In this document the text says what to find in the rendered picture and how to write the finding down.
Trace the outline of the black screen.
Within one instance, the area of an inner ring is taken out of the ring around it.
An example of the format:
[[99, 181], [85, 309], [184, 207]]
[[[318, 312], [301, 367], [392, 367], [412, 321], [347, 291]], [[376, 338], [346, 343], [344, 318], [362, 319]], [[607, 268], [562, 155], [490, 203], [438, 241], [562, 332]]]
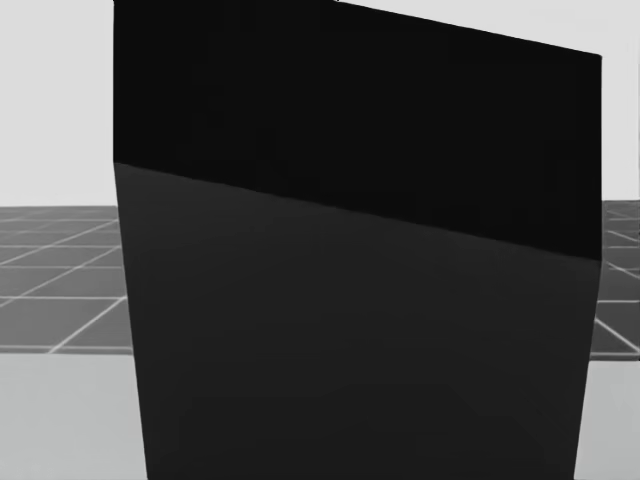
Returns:
[[148, 480], [574, 480], [601, 59], [337, 0], [113, 0]]

